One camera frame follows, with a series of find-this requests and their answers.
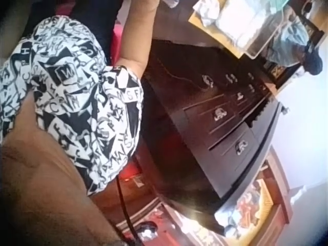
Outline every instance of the sleeve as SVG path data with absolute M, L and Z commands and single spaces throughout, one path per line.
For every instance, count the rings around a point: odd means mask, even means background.
M 0 68 L 0 144 L 13 128 L 31 80 L 32 42 L 22 39 Z
M 90 177 L 101 191 L 137 147 L 144 93 L 140 80 L 126 67 L 105 67 L 97 90 L 92 110 L 96 141 L 91 147 L 97 158 Z M 99 181 L 98 177 L 109 178 Z

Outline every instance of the black cable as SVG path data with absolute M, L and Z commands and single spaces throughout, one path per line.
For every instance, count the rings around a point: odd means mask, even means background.
M 119 200 L 121 202 L 121 207 L 122 207 L 122 210 L 123 210 L 123 213 L 124 213 L 124 217 L 127 221 L 127 224 L 128 224 L 128 227 L 130 228 L 130 231 L 133 235 L 133 237 L 135 238 L 136 242 L 140 245 L 140 246 L 145 246 L 144 243 L 142 242 L 142 240 L 140 239 L 139 235 L 137 234 L 137 232 L 135 231 L 134 227 L 133 227 L 133 224 L 130 220 L 130 216 L 129 216 L 129 213 L 128 213 L 128 210 L 127 210 L 127 207 L 125 205 L 125 202 L 124 202 L 124 198 L 123 198 L 123 193 L 122 193 L 122 189 L 121 189 L 121 185 L 120 185 L 120 182 L 119 182 L 119 178 L 118 176 L 116 177 L 116 183 L 117 183 L 117 189 L 118 189 L 118 195 L 119 195 Z

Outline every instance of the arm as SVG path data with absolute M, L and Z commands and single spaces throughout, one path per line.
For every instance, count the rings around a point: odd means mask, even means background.
M 286 5 L 283 8 L 283 22 L 284 23 L 293 22 L 296 17 L 297 17 L 297 15 L 291 6 Z
M 147 63 L 159 0 L 132 0 L 116 66 L 131 69 L 141 78 Z

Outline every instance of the white tissue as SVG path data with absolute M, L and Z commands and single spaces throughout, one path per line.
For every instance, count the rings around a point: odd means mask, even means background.
M 220 14 L 218 0 L 199 0 L 193 9 L 200 15 L 201 22 L 205 27 L 214 23 Z
M 265 22 L 266 14 L 255 0 L 228 0 L 216 21 L 216 26 L 236 46 L 245 47 Z

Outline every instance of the electrical cord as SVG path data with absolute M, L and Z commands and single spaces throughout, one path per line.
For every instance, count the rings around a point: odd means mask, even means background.
M 122 193 L 122 189 L 121 189 L 121 185 L 120 185 L 120 181 L 118 176 L 116 177 L 116 183 L 117 183 L 117 190 L 118 190 L 118 195 L 119 195 L 119 200 L 121 203 L 121 207 L 124 213 L 124 217 L 127 221 L 128 227 L 133 235 L 133 237 L 135 238 L 135 242 L 131 242 L 129 239 L 127 239 L 124 234 L 122 232 L 119 232 L 118 235 L 122 238 L 123 241 L 127 242 L 129 245 L 133 245 L 133 246 L 145 246 L 144 243 L 142 242 L 142 240 L 140 239 L 139 235 L 137 234 L 137 232 L 135 231 L 133 224 L 130 220 L 130 216 L 126 207 L 126 204 L 124 202 L 124 198 L 123 198 L 123 193 Z

